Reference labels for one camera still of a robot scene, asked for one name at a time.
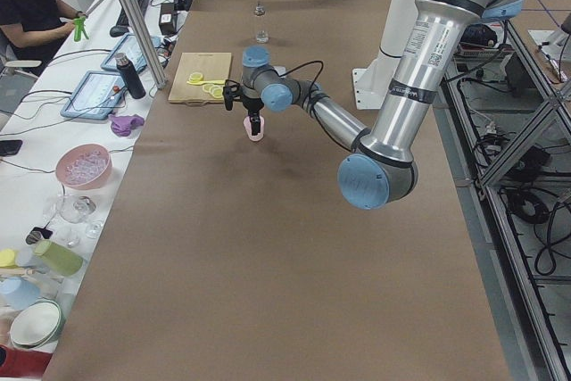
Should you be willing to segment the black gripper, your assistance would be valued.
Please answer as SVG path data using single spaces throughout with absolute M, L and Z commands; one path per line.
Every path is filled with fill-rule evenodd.
M 259 97 L 242 96 L 242 104 L 250 117 L 251 136 L 256 137 L 261 132 L 260 112 L 264 108 L 264 103 Z

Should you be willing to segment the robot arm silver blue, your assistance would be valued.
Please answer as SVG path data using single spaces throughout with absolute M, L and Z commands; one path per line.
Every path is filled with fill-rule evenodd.
M 337 180 L 344 199 L 364 210 L 402 199 L 417 184 L 411 146 L 466 28 L 508 20 L 521 11 L 523 0 L 403 3 L 414 6 L 418 16 L 372 128 L 336 104 L 315 81 L 278 74 L 263 46 L 244 50 L 240 83 L 224 88 L 226 107 L 241 102 L 254 135 L 261 130 L 262 108 L 282 112 L 297 105 L 304 109 L 332 140 L 350 151 L 339 166 Z

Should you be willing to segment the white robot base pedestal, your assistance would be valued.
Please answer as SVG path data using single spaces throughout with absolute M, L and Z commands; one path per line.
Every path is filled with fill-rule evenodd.
M 415 0 L 391 0 L 377 58 L 366 69 L 352 70 L 359 110 L 381 107 L 417 17 Z

